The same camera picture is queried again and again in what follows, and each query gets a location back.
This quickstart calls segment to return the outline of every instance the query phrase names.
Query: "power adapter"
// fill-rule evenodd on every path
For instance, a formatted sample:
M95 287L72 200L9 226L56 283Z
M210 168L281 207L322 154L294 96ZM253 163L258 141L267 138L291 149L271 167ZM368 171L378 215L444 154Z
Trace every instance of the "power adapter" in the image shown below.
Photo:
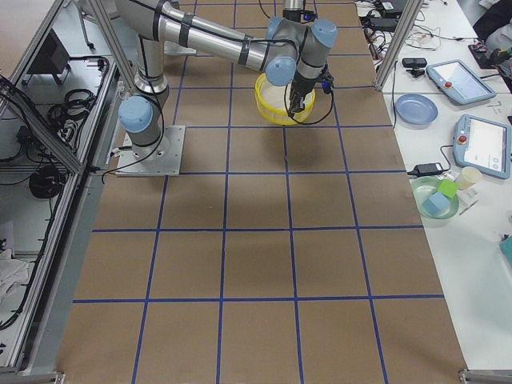
M417 164L413 170L407 172L409 176L420 178L421 176L435 176L442 174L445 170L440 162L429 162L428 164Z
M16 139L20 144L24 145L34 140L34 136L29 128L26 126L20 126L19 131L16 134Z

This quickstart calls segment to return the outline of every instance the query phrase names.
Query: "charger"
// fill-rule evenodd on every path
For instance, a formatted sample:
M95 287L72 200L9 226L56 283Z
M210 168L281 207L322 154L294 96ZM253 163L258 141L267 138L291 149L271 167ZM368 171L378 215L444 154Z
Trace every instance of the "charger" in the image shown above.
M420 178L421 176L435 176L442 174L445 169L442 168L440 162L429 162L428 164L417 164L413 170L407 172L409 176Z

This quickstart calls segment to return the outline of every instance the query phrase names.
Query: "floor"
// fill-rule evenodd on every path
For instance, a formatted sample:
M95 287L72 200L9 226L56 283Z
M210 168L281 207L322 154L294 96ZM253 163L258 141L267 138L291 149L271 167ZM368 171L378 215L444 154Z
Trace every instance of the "floor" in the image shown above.
M263 36L258 4L229 1L182 8ZM310 6L339 26L334 112L315 127L266 122L255 72L166 59L165 120L187 125L182 174L106 180L57 362L66 382L458 382L354 5ZM329 103L319 94L310 120Z

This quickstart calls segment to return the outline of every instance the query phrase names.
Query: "black device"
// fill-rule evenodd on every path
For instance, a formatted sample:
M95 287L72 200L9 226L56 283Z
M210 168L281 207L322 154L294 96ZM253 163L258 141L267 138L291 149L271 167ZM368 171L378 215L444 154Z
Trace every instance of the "black device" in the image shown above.
M376 0L374 4L383 18L400 18L407 0Z
M66 176L55 166L44 166L30 176L29 189L35 198L53 198L60 193L65 182Z
M61 74L69 60L70 55L66 48L54 30L50 30L27 73Z
M417 164L413 170L407 172L409 176L420 178L422 176L435 176L442 174L445 170L442 168L440 162L429 162L428 164Z
M398 25L398 20L395 18L361 18L361 24L364 28L369 30L380 30L382 32L394 32Z
M424 58L403 58L402 65L404 68L425 68L426 60Z
M469 44L467 47L480 68L483 70L490 70L493 68L488 57L486 46L482 43L475 43Z

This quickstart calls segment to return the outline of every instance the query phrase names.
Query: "yellow bowl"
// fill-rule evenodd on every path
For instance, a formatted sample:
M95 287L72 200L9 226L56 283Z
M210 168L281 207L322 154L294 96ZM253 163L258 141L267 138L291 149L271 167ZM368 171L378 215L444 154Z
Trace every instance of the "yellow bowl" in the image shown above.
M297 122L303 122L308 118L313 109L315 100L314 90L311 91L304 100L305 109L302 112L295 114L294 119L297 120L297 122L289 118L284 106L285 87L273 86L266 80L265 74L261 74L258 77L254 90L256 106L258 107L259 113L264 117L264 119L269 122L273 122L274 124L292 126L293 124L297 124Z

